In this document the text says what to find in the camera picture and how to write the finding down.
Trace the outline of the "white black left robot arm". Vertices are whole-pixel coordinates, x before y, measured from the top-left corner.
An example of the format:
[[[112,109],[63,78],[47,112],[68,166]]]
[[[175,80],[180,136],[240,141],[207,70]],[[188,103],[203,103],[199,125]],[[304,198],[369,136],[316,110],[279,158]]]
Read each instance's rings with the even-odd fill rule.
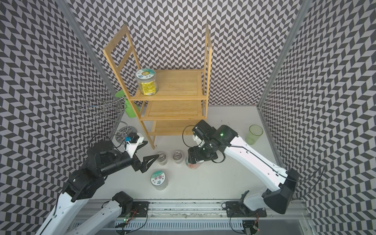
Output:
[[[116,150],[111,141],[101,141],[87,150],[87,158],[80,169],[72,173],[64,183],[56,205],[37,231],[39,235],[94,235],[121,214],[128,214],[134,199],[119,192],[99,212],[77,228],[69,230],[77,214],[89,202],[96,191],[105,184],[105,178],[113,173],[132,167],[134,171],[146,172],[157,160],[150,155],[140,161],[135,153],[147,141],[129,143],[125,152]]]

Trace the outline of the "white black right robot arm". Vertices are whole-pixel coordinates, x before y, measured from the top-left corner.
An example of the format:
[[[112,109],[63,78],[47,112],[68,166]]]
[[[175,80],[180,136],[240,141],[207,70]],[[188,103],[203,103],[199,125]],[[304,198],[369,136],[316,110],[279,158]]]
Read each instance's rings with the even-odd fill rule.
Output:
[[[227,125],[218,129],[200,120],[192,129],[196,146],[188,149],[188,163],[191,165],[211,161],[217,163],[217,152],[232,157],[256,175],[265,189],[257,193],[246,191],[240,205],[251,211],[270,208],[285,214],[295,193],[300,174],[294,169],[285,169],[254,150],[238,133]]]

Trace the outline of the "jar with strawberry lid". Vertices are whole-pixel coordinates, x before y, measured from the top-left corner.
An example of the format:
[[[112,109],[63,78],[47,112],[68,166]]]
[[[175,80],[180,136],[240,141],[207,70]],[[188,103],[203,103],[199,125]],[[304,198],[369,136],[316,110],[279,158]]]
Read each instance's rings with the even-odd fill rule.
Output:
[[[202,164],[203,164],[204,161],[200,161],[200,162],[197,162],[197,163],[194,163],[194,164],[191,164],[189,162],[189,158],[187,157],[186,160],[185,160],[185,163],[187,165],[187,167],[189,169],[198,169]]]

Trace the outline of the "sunflower seed jar yellow label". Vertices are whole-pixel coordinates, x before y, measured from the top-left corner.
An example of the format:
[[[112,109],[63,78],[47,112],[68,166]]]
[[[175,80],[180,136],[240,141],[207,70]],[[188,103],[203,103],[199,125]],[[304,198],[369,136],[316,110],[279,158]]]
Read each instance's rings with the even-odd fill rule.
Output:
[[[141,69],[136,72],[139,90],[144,96],[152,96],[158,92],[157,75],[153,69]]]

